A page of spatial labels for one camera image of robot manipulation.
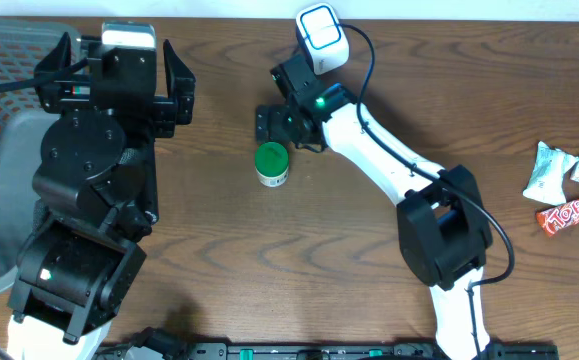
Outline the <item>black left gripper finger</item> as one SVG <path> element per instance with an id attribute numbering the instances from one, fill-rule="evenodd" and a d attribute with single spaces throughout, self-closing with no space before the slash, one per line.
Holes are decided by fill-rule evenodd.
<path id="1" fill-rule="evenodd" d="M 64 32 L 58 44 L 35 66 L 35 75 L 44 75 L 66 69 L 71 65 L 71 37 Z"/>
<path id="2" fill-rule="evenodd" d="M 196 77 L 178 57 L 169 40 L 163 43 L 168 98 L 174 105 L 175 122 L 190 124 L 193 116 Z"/>

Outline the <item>green lid jar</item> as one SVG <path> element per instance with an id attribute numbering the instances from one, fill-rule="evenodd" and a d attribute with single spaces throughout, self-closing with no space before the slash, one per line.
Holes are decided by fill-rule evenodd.
<path id="1" fill-rule="evenodd" d="M 260 145 L 255 153 L 254 164 L 258 180 L 264 186 L 278 187 L 288 178 L 288 151 L 277 142 Z"/>

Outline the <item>mint wet wipes pack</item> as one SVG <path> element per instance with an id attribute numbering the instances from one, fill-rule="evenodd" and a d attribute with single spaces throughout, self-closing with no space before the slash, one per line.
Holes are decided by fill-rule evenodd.
<path id="1" fill-rule="evenodd" d="M 522 195 L 549 205 L 564 204 L 566 202 L 563 190 L 564 176 L 578 161 L 578 156 L 539 141 L 534 168 Z"/>

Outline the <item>red chocolate wafer pack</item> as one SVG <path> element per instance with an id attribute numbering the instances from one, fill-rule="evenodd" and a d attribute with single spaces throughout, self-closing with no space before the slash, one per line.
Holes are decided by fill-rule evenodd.
<path id="1" fill-rule="evenodd" d="M 579 224 L 579 199 L 538 212 L 536 220 L 548 236 L 577 225 Z"/>

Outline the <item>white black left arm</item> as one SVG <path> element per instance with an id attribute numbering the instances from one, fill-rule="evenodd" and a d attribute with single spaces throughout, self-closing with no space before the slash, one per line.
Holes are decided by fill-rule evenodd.
<path id="1" fill-rule="evenodd" d="M 35 67 L 55 116 L 32 187 L 38 224 L 8 300 L 15 359 L 90 359 L 107 336 L 159 218 L 155 143 L 191 121 L 196 79 L 145 24 L 106 29 L 78 62 L 70 40 Z"/>

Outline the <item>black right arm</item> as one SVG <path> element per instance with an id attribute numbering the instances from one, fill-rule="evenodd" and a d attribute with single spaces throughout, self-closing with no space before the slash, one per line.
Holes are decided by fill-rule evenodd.
<path id="1" fill-rule="evenodd" d="M 320 81 L 304 56 L 270 74 L 284 102 L 257 108 L 257 141 L 329 148 L 369 177 L 395 205 L 402 257 L 430 290 L 439 348 L 450 359 L 482 355 L 490 337 L 475 284 L 492 235 L 474 176 L 416 154 L 350 90 Z"/>

